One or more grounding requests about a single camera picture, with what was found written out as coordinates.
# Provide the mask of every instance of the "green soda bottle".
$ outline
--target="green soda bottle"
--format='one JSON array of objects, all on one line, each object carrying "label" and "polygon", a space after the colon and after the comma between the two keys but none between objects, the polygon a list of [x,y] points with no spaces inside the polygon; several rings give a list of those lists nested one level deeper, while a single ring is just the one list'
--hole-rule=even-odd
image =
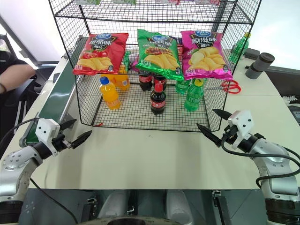
[{"label": "green soda bottle", "polygon": [[187,90],[187,99],[184,102],[184,107],[190,112],[199,108],[200,100],[203,97],[203,85],[206,79],[193,79],[192,86]]},{"label": "green soda bottle", "polygon": [[180,93],[180,94],[184,94],[184,92],[187,91],[190,83],[191,83],[191,80],[177,81],[177,83],[175,85],[176,92]]},{"label": "green soda bottle", "polygon": [[236,46],[235,46],[234,50],[232,51],[232,53],[229,56],[229,61],[231,61],[233,63],[236,63],[238,61],[240,52],[242,52],[242,55],[243,55],[244,52],[245,52],[245,50],[248,48],[248,46],[249,46],[249,38],[250,37],[251,37],[251,34],[248,33],[248,32],[246,32],[244,34],[244,37],[236,43]]}]

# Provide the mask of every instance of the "wire mesh rack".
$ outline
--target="wire mesh rack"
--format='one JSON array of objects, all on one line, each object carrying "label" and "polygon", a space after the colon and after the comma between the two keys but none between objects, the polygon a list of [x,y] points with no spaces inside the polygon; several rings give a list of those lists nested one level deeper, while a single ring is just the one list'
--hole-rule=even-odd
[{"label": "wire mesh rack", "polygon": [[[126,50],[138,52],[137,29],[181,37],[183,30],[208,30],[223,33],[221,41],[228,67],[230,52],[245,32],[251,32],[261,0],[222,0],[219,5],[196,5],[181,0],[179,5],[157,4],[155,0],[137,0],[136,4],[113,4],[101,0],[99,5],[77,5],[75,0],[49,0],[65,50],[74,67],[89,34],[128,32]],[[204,86],[199,109],[184,109],[185,95],[175,91],[175,81],[168,80],[166,108],[155,116],[150,110],[150,92],[139,87],[138,74],[128,71],[131,87],[119,91],[121,107],[109,110],[99,92],[100,75],[77,75],[76,92],[81,123],[96,127],[154,130],[198,131],[200,123],[211,131],[219,130],[221,120],[212,111],[223,109],[227,93],[219,87],[221,80],[210,78]]]}]

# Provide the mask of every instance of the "red scissors handle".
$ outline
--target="red scissors handle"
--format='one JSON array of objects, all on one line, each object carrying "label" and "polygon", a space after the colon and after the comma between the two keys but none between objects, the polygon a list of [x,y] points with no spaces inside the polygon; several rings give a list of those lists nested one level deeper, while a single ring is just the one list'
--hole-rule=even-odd
[{"label": "red scissors handle", "polygon": [[224,82],[222,82],[221,86],[223,87],[224,91],[227,91],[228,93],[231,93],[231,94],[238,94],[241,91],[239,83],[235,80],[224,81]]}]

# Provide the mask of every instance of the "white table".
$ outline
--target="white table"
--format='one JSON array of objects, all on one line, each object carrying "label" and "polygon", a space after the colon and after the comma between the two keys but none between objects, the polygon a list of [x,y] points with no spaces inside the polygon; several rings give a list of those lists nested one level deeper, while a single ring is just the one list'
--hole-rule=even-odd
[{"label": "white table", "polygon": [[[61,63],[57,69],[62,71]],[[240,83],[242,92],[228,95],[225,110],[251,110],[255,123],[253,134],[258,132],[300,154],[299,125],[265,73],[256,80],[244,75],[245,65],[251,63],[252,60],[244,59],[238,64],[234,79]],[[49,87],[44,91],[25,119],[34,117],[42,107]],[[79,118],[76,98],[69,112]],[[226,125],[223,121],[221,129],[214,134],[221,137]],[[25,129],[26,126],[18,129],[5,154],[19,149],[18,140]],[[224,152],[201,133],[99,128],[78,122],[67,138],[73,140],[90,129],[93,133],[82,146],[49,157],[37,168],[32,177],[42,188],[257,188],[258,170],[249,158]],[[300,186],[300,175],[297,179]]]}]

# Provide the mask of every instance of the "red chip bag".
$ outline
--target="red chip bag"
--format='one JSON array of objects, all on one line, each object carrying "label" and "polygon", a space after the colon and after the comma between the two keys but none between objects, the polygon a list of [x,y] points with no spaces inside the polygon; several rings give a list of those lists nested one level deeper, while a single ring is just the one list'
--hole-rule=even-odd
[{"label": "red chip bag", "polygon": [[127,38],[128,33],[90,34],[73,74],[118,74]]}]

